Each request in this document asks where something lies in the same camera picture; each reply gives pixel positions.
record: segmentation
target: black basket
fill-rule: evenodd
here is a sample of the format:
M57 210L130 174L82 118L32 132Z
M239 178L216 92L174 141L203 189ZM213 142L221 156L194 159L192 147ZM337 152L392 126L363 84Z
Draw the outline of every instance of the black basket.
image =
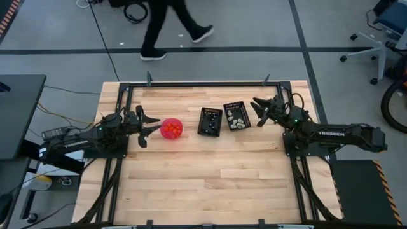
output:
M221 135L222 112L220 109L202 108L198 134L219 137Z
M248 117L248 115L247 115L246 107L244 106L244 102L243 102L243 101L240 101L240 102L232 102L232 103L229 103L229 104L223 104L223 108L224 108L224 114L226 115L226 120L227 120L227 122L228 122L229 129L230 129L231 131L244 130L244 129L249 128L249 127L252 126L252 125L250 124L250 120L249 120L249 117ZM232 115L232 117L233 117L232 121L229 121L229 120L228 120L228 118L229 118L229 116L228 116L228 111L231 112L231 115ZM234 121L234 120L237 120L237 119L243 120L244 125L245 125L246 127L245 127L245 128L235 128L235 129L232 129L232 128L230 127L230 125L232 125L232 124L233 124L233 121Z

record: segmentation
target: black pants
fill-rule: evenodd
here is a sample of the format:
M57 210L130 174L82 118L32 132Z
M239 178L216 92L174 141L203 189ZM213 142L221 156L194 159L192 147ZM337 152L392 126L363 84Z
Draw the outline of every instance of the black pants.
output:
M179 20L184 25L192 38L196 37L199 25L192 19L188 12L185 0L149 0L151 16L148 24L147 32L142 44L142 51L148 51L154 48L158 39L160 30L164 24L165 16L167 15L168 6L172 6Z

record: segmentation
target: person's leg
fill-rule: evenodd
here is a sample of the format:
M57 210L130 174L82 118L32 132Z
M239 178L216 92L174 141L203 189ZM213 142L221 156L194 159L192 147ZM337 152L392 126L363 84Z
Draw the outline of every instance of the person's leg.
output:
M185 0L168 1L169 4L173 7L179 20L184 25L185 29L191 35L193 42L198 43L213 33L213 26L210 25L207 27L202 27L194 21L185 5Z
M164 0L149 0L150 23L148 24L144 42L141 47L142 60L161 60L165 57L165 51L154 48L158 35L163 27L167 15L167 2Z

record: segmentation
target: wooden tabletop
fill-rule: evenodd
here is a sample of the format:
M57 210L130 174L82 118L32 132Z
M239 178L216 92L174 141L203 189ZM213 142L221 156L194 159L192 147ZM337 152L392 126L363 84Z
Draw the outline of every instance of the wooden tabletop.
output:
M292 81L291 86L316 120L307 82ZM118 87L119 83L104 83L95 121L114 112ZM177 118L184 132L171 141L156 131L147 148L138 146L137 135L130 136L114 223L145 225L148 219L155 225L256 224L258 219L300 223L283 128L272 121L258 128L249 104L253 97L270 98L276 93L275 87L135 88L132 110L140 104L150 117ZM223 109L223 104L237 101L245 102L251 128L230 132L223 117L219 138L197 134L202 107ZM301 104L297 97L294 101ZM84 172L72 221L82 218L99 195L104 165L105 160L98 159ZM341 218L328 164L308 157L308 166L316 194ZM308 198L305 203L310 218Z

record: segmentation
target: black shoe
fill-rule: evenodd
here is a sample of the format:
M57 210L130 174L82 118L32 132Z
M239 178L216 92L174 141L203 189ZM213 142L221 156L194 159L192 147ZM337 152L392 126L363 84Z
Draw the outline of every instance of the black shoe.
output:
M197 32L197 36L196 37L192 37L192 42L194 43L199 43L201 42L203 39L209 37L210 35L212 35L212 33L214 33L214 27L213 25L207 26L207 27L201 27L198 29Z
M143 61L162 60L167 56L167 52L163 50L152 49L149 51L141 51L140 58Z

